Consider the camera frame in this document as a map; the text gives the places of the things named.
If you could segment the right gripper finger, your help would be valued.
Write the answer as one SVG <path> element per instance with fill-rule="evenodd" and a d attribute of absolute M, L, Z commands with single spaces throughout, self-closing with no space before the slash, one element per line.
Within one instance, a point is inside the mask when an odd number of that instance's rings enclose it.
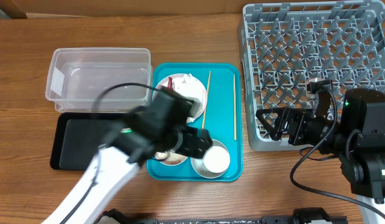
<path fill-rule="evenodd" d="M 260 109 L 256 111 L 256 117 L 264 116 L 265 114 L 276 114 L 280 116 L 286 109 L 286 107 Z"/>
<path fill-rule="evenodd" d="M 281 140 L 282 135 L 285 132 L 285 127 L 283 127 L 280 121 L 269 123 L 266 119 L 260 119 L 259 122 L 263 125 L 264 129 L 272 140 Z"/>

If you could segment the white plastic cup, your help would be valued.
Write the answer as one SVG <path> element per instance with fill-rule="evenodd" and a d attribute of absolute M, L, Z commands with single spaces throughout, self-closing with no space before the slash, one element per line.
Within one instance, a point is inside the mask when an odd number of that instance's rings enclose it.
<path fill-rule="evenodd" d="M 226 171 L 230 165 L 230 154 L 223 147 L 213 146 L 207 150 L 204 155 L 203 165 L 212 173 L 222 173 Z"/>

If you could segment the pink small bowl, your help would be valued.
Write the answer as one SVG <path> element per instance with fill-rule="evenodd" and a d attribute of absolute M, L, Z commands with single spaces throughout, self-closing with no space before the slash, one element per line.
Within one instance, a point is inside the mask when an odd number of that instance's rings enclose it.
<path fill-rule="evenodd" d="M 176 154 L 174 152 L 157 152 L 154 157 L 160 163 L 167 166 L 179 165 L 187 159 L 187 156 Z"/>

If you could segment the pink round plate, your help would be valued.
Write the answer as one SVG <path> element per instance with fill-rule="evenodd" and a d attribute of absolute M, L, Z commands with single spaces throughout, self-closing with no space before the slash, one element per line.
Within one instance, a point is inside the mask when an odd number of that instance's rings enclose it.
<path fill-rule="evenodd" d="M 206 87 L 203 83 L 195 77 L 195 85 L 190 88 L 180 88 L 179 84 L 183 74 L 191 74 L 191 73 L 176 73 L 169 75 L 163 78 L 156 86 L 156 88 L 160 88 L 161 86 L 167 86 L 168 77 L 172 77 L 174 81 L 174 91 L 179 93 L 180 95 L 191 98 L 197 102 L 199 102 L 199 107 L 192 117 L 187 118 L 187 123 L 194 122 L 198 119 L 204 112 L 206 106 Z"/>

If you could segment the white tissue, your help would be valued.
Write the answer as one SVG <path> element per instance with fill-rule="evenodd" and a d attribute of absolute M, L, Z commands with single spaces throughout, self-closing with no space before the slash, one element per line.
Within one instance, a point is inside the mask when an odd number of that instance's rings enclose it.
<path fill-rule="evenodd" d="M 180 88 L 190 88 L 195 85 L 195 77 L 191 74 L 183 74 L 179 87 Z"/>

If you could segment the wooden chopstick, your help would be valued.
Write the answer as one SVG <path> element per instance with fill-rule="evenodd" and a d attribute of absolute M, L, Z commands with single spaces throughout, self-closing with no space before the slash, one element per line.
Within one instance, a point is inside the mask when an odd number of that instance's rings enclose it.
<path fill-rule="evenodd" d="M 237 140 L 237 122 L 236 122 L 236 77 L 233 74 L 233 137 Z"/>
<path fill-rule="evenodd" d="M 202 129 L 205 128 L 206 110 L 207 110 L 207 107 L 208 107 L 208 95 L 209 95 L 209 91 L 210 91 L 210 82 L 211 82 L 211 71 L 209 71 L 208 83 L 207 83 L 207 86 L 206 86 L 206 106 L 205 106 L 205 110 L 203 112 Z"/>

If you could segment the red snack wrapper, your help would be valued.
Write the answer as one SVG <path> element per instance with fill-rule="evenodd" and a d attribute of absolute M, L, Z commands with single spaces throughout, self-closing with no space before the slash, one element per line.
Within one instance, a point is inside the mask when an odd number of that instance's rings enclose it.
<path fill-rule="evenodd" d="M 170 90 L 174 89 L 174 81 L 172 77 L 168 77 L 167 88 L 169 88 Z"/>

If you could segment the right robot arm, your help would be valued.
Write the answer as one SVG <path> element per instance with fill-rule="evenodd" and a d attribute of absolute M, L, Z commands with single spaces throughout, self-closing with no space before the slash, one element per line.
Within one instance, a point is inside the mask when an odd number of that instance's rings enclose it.
<path fill-rule="evenodd" d="M 385 223 L 385 95 L 377 90 L 356 88 L 345 93 L 341 119 L 327 119 L 327 111 L 338 111 L 333 93 L 325 87 L 316 91 L 316 111 L 301 108 L 271 108 L 256 111 L 272 140 L 283 132 L 293 146 L 311 145 L 293 166 L 290 181 L 298 188 L 354 203 L 365 223 Z M 337 158 L 355 199 L 315 189 L 294 179 L 297 168 L 319 151 L 323 159 Z"/>

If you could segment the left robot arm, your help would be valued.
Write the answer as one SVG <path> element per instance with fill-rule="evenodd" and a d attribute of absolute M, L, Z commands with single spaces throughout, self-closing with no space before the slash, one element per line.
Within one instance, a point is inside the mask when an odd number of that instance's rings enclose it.
<path fill-rule="evenodd" d="M 103 138 L 87 170 L 45 223 L 94 223 L 112 198 L 157 152 L 201 159 L 213 141 L 187 125 L 198 101 L 162 86 L 149 106 L 126 113 Z"/>

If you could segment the teal plastic tray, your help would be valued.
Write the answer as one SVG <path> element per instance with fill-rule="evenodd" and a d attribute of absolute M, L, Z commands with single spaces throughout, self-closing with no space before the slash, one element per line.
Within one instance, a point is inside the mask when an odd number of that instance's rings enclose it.
<path fill-rule="evenodd" d="M 163 78 L 176 73 L 191 73 L 206 87 L 211 71 L 208 108 L 205 129 L 212 140 L 223 143 L 230 153 L 231 163 L 228 170 L 218 178 L 206 179 L 198 175 L 190 159 L 176 166 L 167 166 L 158 161 L 146 163 L 149 175 L 157 180 L 232 182 L 243 171 L 243 132 L 241 115 L 241 87 L 238 69 L 229 63 L 163 63 L 153 74 L 153 85 Z M 237 140 L 233 137 L 233 74 L 236 77 L 236 122 Z M 203 116 L 190 123 L 194 128 L 202 128 Z"/>

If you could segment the grey dish rack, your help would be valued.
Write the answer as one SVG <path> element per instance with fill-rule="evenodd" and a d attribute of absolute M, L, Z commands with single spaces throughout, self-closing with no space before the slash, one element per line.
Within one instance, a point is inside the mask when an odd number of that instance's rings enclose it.
<path fill-rule="evenodd" d="M 353 88 L 385 94 L 385 3 L 317 1 L 247 4 L 238 27 L 246 90 L 249 145 L 291 151 L 273 141 L 256 118 L 265 108 L 316 106 L 306 98 L 311 78 L 333 80 L 339 105 Z"/>

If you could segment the black tray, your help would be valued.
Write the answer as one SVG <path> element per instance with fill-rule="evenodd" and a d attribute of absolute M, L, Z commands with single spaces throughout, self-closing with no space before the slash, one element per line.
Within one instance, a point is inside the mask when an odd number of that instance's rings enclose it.
<path fill-rule="evenodd" d="M 59 116 L 50 166 L 56 170 L 85 170 L 98 152 L 101 168 L 121 168 L 127 156 L 143 155 L 146 142 L 132 133 L 124 114 L 63 113 Z"/>

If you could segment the clear plastic bin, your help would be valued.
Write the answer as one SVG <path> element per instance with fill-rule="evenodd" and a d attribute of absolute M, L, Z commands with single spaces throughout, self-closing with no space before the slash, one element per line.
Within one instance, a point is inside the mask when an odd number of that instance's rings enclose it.
<path fill-rule="evenodd" d="M 49 66 L 45 97 L 59 113 L 88 113 L 96 97 L 111 86 L 100 111 L 127 112 L 147 105 L 152 84 L 151 53 L 146 48 L 76 47 L 55 50 Z"/>

